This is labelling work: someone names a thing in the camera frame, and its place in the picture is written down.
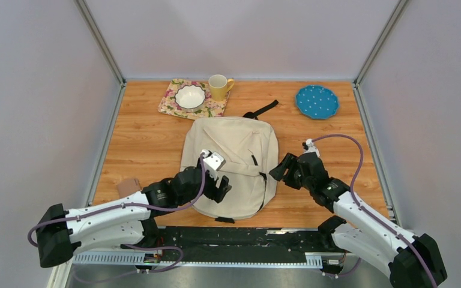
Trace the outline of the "beige canvas backpack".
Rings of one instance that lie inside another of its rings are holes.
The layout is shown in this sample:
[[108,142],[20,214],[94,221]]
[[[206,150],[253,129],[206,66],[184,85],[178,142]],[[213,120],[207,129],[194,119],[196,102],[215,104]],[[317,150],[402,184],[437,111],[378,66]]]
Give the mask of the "beige canvas backpack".
[[204,149],[220,154],[230,190],[220,203],[201,196],[194,209],[208,217],[242,220],[256,215],[276,195],[277,181],[269,172],[279,163],[279,142],[273,127],[258,116],[278,105],[271,104],[245,115],[199,118],[186,134],[181,170],[194,166]]

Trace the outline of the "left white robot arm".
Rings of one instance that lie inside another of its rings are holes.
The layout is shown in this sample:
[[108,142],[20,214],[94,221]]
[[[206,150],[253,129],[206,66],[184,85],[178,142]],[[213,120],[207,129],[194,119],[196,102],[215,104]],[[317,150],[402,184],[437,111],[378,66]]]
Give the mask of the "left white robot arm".
[[96,248],[158,248],[155,217],[187,209],[200,196],[220,203],[231,188],[227,176],[213,178],[207,170],[188,167],[107,204],[69,210],[52,205],[27,239],[37,248],[42,268]]

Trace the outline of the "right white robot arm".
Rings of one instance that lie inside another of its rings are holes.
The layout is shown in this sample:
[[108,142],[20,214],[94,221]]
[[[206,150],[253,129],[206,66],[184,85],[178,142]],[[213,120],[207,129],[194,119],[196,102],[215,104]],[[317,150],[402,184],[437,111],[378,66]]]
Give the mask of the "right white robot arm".
[[330,177],[315,152],[286,154],[269,174],[288,187],[305,188],[314,201],[334,215],[319,225],[318,243],[325,251],[337,247],[381,271],[393,287],[437,287],[448,274],[436,241],[389,221]]

